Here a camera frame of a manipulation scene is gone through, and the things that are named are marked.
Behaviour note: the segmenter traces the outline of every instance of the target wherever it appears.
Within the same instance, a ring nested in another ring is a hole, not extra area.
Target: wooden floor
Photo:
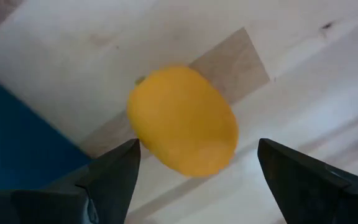
[[[18,2],[0,83],[93,157],[135,136],[127,95],[161,66],[199,70],[232,106],[232,164],[192,179],[144,149],[127,223],[284,223],[259,138],[358,175],[358,1]]]

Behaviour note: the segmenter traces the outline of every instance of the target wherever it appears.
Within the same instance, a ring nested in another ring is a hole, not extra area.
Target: blue object
[[[90,162],[0,86],[0,189],[39,189]]]

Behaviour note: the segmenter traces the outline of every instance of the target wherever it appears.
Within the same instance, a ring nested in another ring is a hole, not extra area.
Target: blue surface
[[[89,161],[0,86],[0,189],[41,188]]]

